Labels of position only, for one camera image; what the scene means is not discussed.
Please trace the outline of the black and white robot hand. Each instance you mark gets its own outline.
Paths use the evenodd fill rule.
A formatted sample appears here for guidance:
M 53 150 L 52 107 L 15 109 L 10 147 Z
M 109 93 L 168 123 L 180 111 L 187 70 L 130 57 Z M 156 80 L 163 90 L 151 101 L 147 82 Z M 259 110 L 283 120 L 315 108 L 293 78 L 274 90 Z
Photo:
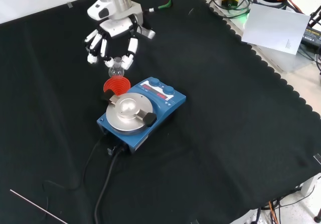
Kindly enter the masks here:
M 88 52 L 87 61 L 90 64 L 103 60 L 107 67 L 112 67 L 115 60 L 110 56 L 111 40 L 125 34 L 129 34 L 127 53 L 121 57 L 121 67 L 128 70 L 134 61 L 138 48 L 138 38 L 136 37 L 138 20 L 134 15 L 130 15 L 120 20 L 103 21 L 84 40 Z

